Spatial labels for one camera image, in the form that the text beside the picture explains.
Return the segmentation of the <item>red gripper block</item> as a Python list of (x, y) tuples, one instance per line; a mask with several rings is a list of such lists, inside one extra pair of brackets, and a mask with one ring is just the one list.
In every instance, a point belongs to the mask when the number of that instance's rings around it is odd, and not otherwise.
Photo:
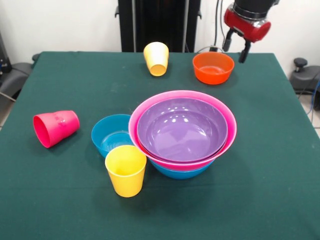
[(234, 31), (244, 39), (249, 40), (245, 42), (245, 47), (240, 53), (238, 59), (239, 63), (244, 63), (246, 61), (251, 48), (251, 42), (255, 43), (261, 41), (271, 28), (271, 22), (267, 19), (259, 21), (244, 19), (237, 15), (232, 7), (229, 7), (225, 11), (224, 22), (230, 27), (222, 46), (224, 52), (228, 52), (230, 49)]

